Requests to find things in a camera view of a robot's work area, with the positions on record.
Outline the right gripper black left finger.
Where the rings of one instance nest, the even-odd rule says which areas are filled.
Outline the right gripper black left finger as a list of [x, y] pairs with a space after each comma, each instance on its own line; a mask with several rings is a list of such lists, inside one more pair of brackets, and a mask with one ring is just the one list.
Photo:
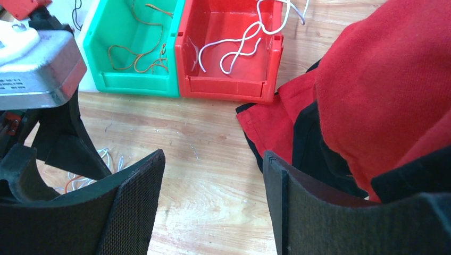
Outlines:
[[159, 149], [50, 201], [1, 205], [1, 254], [146, 254], [165, 169]]

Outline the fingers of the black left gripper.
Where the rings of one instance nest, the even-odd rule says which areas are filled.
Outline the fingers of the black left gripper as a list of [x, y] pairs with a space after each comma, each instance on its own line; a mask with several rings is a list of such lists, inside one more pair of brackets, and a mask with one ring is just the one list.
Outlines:
[[64, 105], [42, 109], [32, 142], [37, 159], [47, 165], [94, 180], [111, 175], [81, 120], [78, 90]]

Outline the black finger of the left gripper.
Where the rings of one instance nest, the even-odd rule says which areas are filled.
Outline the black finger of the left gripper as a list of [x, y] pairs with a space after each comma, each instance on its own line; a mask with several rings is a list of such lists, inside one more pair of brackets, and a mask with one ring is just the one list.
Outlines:
[[41, 178], [37, 150], [15, 144], [1, 160], [1, 203], [50, 201], [59, 193]]

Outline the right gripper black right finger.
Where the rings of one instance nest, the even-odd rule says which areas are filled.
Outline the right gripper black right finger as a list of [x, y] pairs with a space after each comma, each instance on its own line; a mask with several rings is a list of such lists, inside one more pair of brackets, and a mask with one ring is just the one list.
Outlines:
[[334, 189], [272, 151], [263, 177], [278, 254], [450, 254], [450, 194], [389, 204]]

